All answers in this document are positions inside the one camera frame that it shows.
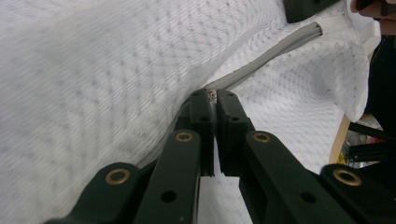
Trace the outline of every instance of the screw hole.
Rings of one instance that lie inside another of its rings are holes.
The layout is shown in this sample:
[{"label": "screw hole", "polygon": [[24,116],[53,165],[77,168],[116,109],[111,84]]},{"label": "screw hole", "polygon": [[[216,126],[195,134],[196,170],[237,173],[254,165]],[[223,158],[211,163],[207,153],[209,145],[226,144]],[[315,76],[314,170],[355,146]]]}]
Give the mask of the screw hole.
[{"label": "screw hole", "polygon": [[208,122],[208,121],[209,121],[209,118],[200,118],[199,120],[200,120],[200,121],[203,121],[203,122]]},{"label": "screw hole", "polygon": [[174,191],[168,190],[161,195],[161,200],[165,203],[171,203],[176,199],[177,195]]},{"label": "screw hole", "polygon": [[190,133],[178,133],[176,140],[179,142],[190,142],[192,140],[192,134]]},{"label": "screw hole", "polygon": [[253,135],[253,139],[263,143],[269,142],[271,140],[270,136],[265,133],[255,133]]},{"label": "screw hole", "polygon": [[126,180],[128,180],[130,175],[131,173],[129,173],[127,169],[123,169],[123,168],[115,169],[110,171],[106,175],[105,181],[109,185],[120,185]]},{"label": "screw hole", "polygon": [[315,203],[317,201],[317,198],[308,192],[303,192],[300,194],[300,197],[304,200],[306,203]]},{"label": "screw hole", "polygon": [[347,181],[354,181],[355,180],[355,177],[353,177],[350,174],[341,173],[340,176],[341,176],[341,178],[343,178],[343,179],[345,179]]},{"label": "screw hole", "polygon": [[343,169],[336,169],[332,172],[334,177],[349,186],[357,187],[361,185],[361,179],[354,173],[348,171],[348,170],[343,170]]}]

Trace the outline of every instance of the wooden edge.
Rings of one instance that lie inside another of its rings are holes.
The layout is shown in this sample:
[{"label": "wooden edge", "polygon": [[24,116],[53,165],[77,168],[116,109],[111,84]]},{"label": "wooden edge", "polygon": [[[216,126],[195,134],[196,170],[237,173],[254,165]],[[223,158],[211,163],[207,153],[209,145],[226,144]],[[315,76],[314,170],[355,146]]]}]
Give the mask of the wooden edge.
[{"label": "wooden edge", "polygon": [[332,151],[330,152],[329,164],[337,163],[338,156],[340,155],[341,148],[347,136],[347,129],[349,127],[350,120],[346,115],[341,120],[340,128],[335,136],[334,143],[332,144]]}]

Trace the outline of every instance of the white cloth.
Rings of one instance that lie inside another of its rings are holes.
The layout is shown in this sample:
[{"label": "white cloth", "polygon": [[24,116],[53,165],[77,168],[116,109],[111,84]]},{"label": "white cloth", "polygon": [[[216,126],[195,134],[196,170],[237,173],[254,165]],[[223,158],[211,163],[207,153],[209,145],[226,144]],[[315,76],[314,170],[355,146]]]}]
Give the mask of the white cloth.
[{"label": "white cloth", "polygon": [[[0,223],[67,215],[95,173],[138,163],[188,95],[345,3],[287,24],[280,0],[2,1]],[[315,172],[339,108],[356,120],[368,62],[356,32],[325,35],[234,89],[258,130]],[[237,179],[204,179],[200,223],[249,223]]]}]

